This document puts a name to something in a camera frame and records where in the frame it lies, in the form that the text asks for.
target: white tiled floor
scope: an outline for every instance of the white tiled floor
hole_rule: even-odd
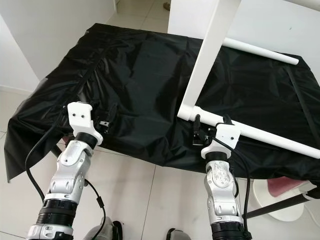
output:
[[[159,33],[168,31],[170,12],[163,8],[165,0],[120,0],[117,14],[107,24]]]
[[[166,33],[169,13],[163,10],[165,1],[120,0],[118,14],[107,24]],[[25,237],[41,208],[40,197],[25,173],[10,184],[6,179],[5,131],[9,118],[26,97],[0,91],[0,240]],[[31,169],[44,191],[55,170],[56,158],[51,153]],[[192,240],[212,239],[204,177],[202,173],[155,166],[101,147],[95,149],[87,174],[103,198],[107,215],[124,223],[125,240],[164,240],[170,228],[184,230]],[[246,181],[238,182],[239,203],[243,208]],[[306,203],[318,222],[319,204],[320,200]],[[248,208],[257,207],[251,194]],[[90,188],[85,188],[73,224],[74,239],[82,239],[100,223],[101,216],[96,196]],[[255,240],[318,240],[320,236],[320,229],[307,211],[294,222],[281,222],[267,214],[251,218],[248,227]]]

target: black plastic cover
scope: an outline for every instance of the black plastic cover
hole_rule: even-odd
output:
[[[205,172],[201,147],[192,144],[192,122],[176,117],[201,44],[185,36],[92,26],[10,119],[4,147],[8,179],[25,171],[28,152],[62,106],[74,101],[92,104],[95,122],[107,119],[117,105],[110,128],[101,131],[101,147],[160,166]],[[222,47],[196,105],[320,148],[320,87],[304,60],[292,56],[298,65]],[[208,127],[201,125],[202,131]],[[32,164],[70,133],[65,116]],[[244,136],[236,148],[252,178],[320,183],[318,159]],[[233,158],[235,175],[245,177],[241,162]]]

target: white wall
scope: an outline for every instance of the white wall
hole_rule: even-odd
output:
[[[214,1],[172,0],[168,33],[203,39]],[[291,2],[242,0],[227,37],[300,55],[320,83],[319,23],[320,12]]]
[[[41,80],[94,23],[106,23],[113,0],[0,0],[0,14]]]
[[[38,78],[0,15],[0,89],[32,92]]]

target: red object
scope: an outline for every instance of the red object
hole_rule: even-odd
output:
[[[300,184],[305,183],[307,181],[294,180],[286,176],[282,176],[278,178],[268,179],[267,182],[268,182],[268,190],[271,196],[278,197],[281,194],[291,189],[294,189]]]

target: baseboard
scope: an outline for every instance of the baseboard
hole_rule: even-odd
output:
[[[10,87],[10,86],[4,86],[4,85],[0,85],[0,91],[7,92],[7,93],[13,93],[13,94],[28,95],[28,96],[30,94],[32,94],[32,91],[14,88],[14,87]]]

